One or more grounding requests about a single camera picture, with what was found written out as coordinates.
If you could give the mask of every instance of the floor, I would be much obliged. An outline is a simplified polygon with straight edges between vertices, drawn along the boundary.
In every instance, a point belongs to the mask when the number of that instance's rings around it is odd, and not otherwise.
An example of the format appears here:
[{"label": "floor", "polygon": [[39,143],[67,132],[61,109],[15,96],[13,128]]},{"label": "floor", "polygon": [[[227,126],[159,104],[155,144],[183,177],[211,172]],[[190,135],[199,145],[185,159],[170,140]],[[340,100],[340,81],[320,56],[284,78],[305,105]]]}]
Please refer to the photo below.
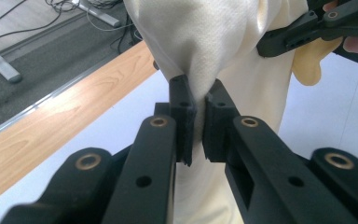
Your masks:
[{"label": "floor", "polygon": [[[19,2],[20,0],[7,0],[2,5],[3,2],[0,1],[0,6],[9,9]],[[127,13],[123,4],[105,12],[123,24],[126,22]],[[13,31],[13,27],[20,30],[25,26],[47,24],[58,15],[43,0],[26,1],[11,13],[7,16],[23,18],[24,23],[15,22],[9,30],[7,24],[2,21],[0,34]],[[101,31],[94,25],[109,31]],[[23,81],[17,84],[10,84],[0,76],[0,128],[6,121],[40,102],[74,78],[86,76],[92,69],[98,68],[101,62],[117,57],[118,41],[113,42],[123,35],[124,29],[113,29],[76,9],[62,13],[53,25],[38,32],[0,38],[0,55],[23,76]],[[130,36],[126,35],[121,43],[121,51],[130,48],[131,41]]]}]

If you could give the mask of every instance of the cream fabric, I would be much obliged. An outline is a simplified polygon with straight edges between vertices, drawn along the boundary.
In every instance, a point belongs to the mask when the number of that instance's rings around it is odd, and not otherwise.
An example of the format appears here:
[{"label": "cream fabric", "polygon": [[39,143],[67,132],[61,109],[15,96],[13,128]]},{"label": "cream fabric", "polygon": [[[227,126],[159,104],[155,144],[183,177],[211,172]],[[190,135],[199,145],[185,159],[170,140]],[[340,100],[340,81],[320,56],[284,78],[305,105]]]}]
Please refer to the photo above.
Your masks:
[{"label": "cream fabric", "polygon": [[200,143],[204,96],[218,77],[243,115],[277,130],[294,53],[263,59],[255,45],[290,24],[306,0],[125,0],[164,76],[187,74],[198,104],[193,164],[177,165],[175,223],[242,223],[224,164],[205,160]]}]

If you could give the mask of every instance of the wooden table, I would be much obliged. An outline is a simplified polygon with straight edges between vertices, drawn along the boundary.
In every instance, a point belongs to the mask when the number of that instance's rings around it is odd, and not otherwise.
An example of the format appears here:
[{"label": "wooden table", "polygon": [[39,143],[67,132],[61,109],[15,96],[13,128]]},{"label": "wooden table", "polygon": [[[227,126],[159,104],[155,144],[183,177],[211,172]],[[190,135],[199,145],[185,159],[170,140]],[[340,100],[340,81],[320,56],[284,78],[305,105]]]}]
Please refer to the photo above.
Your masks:
[{"label": "wooden table", "polygon": [[0,133],[0,194],[156,72],[141,42]]}]

